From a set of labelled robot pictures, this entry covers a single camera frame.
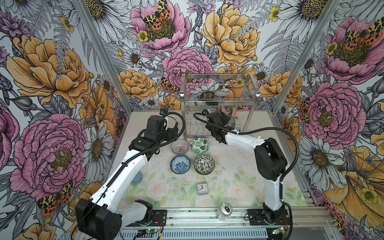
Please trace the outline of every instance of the floral tablecloth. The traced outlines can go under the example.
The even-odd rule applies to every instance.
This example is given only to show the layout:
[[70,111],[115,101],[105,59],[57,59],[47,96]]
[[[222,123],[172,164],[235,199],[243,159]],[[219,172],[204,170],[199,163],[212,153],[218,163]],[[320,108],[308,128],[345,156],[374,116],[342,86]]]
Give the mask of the floral tablecloth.
[[[185,154],[191,160],[188,172],[173,173],[170,161],[175,154],[167,145],[141,169],[142,181],[131,183],[119,207],[132,204],[137,199],[150,202],[155,208],[218,207],[227,201],[233,207],[262,206],[265,198],[264,178],[257,170],[255,156],[240,148],[214,142],[214,139],[207,140],[210,144],[207,155],[215,161],[212,173],[200,175],[195,171],[193,162],[198,155],[190,149]],[[208,183],[208,194],[197,195],[198,182]],[[283,198],[291,206],[307,206],[292,172],[284,179]]]

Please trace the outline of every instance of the clock face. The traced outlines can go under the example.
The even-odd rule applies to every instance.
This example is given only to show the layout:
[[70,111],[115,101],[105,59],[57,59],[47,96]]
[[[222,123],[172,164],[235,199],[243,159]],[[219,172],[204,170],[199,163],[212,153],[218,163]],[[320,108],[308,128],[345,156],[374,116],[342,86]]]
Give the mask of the clock face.
[[207,194],[208,193],[208,184],[206,182],[200,182],[197,184],[197,194]]

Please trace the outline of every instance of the dish rack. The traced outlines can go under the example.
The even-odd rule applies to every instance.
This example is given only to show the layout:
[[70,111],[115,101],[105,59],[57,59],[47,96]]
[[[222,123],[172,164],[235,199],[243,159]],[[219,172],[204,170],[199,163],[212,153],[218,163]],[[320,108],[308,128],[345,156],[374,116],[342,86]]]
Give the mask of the dish rack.
[[[222,96],[220,89],[226,88],[230,94]],[[182,74],[180,97],[181,111],[186,121],[184,140],[211,136],[205,128],[206,124],[195,119],[193,114],[201,113],[204,109],[213,112],[218,106],[251,106],[243,130],[247,129],[259,96],[259,87],[253,74]]]

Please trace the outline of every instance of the butterfly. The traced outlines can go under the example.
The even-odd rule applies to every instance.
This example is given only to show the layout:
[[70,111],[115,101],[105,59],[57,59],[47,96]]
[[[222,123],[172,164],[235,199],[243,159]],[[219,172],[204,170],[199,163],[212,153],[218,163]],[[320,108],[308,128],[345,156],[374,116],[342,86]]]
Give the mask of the butterfly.
[[364,44],[372,45],[377,42],[382,36],[383,32],[381,30],[384,29],[384,17],[377,20],[372,26],[368,29],[360,32],[356,30],[351,30],[346,32],[345,34],[345,48],[347,50],[354,50],[357,46],[362,48]]
[[172,86],[168,79],[166,79],[165,77],[162,77],[161,78],[161,82],[160,82],[160,87],[164,88],[167,92],[169,92],[170,94],[175,94],[175,93],[178,93],[180,91],[180,88],[177,87],[177,86]]
[[341,214],[339,212],[339,210],[335,209],[329,201],[327,200],[322,200],[320,203],[319,203],[319,206],[324,206],[327,208],[327,210],[330,212],[332,218],[333,218],[333,221],[337,227],[337,229],[339,230],[340,233],[344,233],[346,231],[346,227],[347,227],[347,222],[343,216],[343,214]]
[[301,113],[300,113],[300,121],[303,123],[309,123],[310,117],[308,115],[308,107],[310,105],[310,98],[306,98],[300,103]]
[[55,195],[42,197],[37,201],[37,206],[43,211],[42,215],[48,217],[60,208],[63,204],[67,204],[73,196],[73,183],[68,182],[63,189]]
[[153,30],[160,30],[166,20],[170,20],[172,16],[172,9],[168,7],[167,0],[159,0],[157,5],[155,15],[149,15],[143,19],[144,23],[151,26]]

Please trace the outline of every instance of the metal dish rack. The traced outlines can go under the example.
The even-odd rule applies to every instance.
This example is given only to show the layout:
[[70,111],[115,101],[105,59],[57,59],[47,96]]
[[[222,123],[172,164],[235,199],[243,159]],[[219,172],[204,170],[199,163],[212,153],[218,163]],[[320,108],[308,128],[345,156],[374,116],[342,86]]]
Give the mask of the metal dish rack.
[[[214,80],[216,81],[215,84],[197,84],[191,81],[191,79],[211,79],[212,83],[214,82]],[[236,90],[241,91],[241,95],[239,97],[229,95],[220,96],[220,94],[216,95],[212,92],[210,92],[209,94],[197,95],[191,92],[193,89],[196,89],[203,85],[205,85],[205,88],[209,87],[210,91],[219,90],[218,85],[220,83],[228,83],[228,81],[234,79],[235,81],[237,81],[238,79],[242,79],[244,82],[240,84],[229,84],[232,86],[235,85]],[[210,132],[205,128],[206,124],[195,119],[193,117],[193,114],[196,112],[201,112],[204,109],[216,111],[218,106],[251,106],[243,130],[247,129],[253,116],[253,113],[256,109],[259,96],[259,87],[256,83],[253,74],[182,74],[180,97],[181,111],[186,121],[184,140],[187,140],[187,138],[211,136]]]

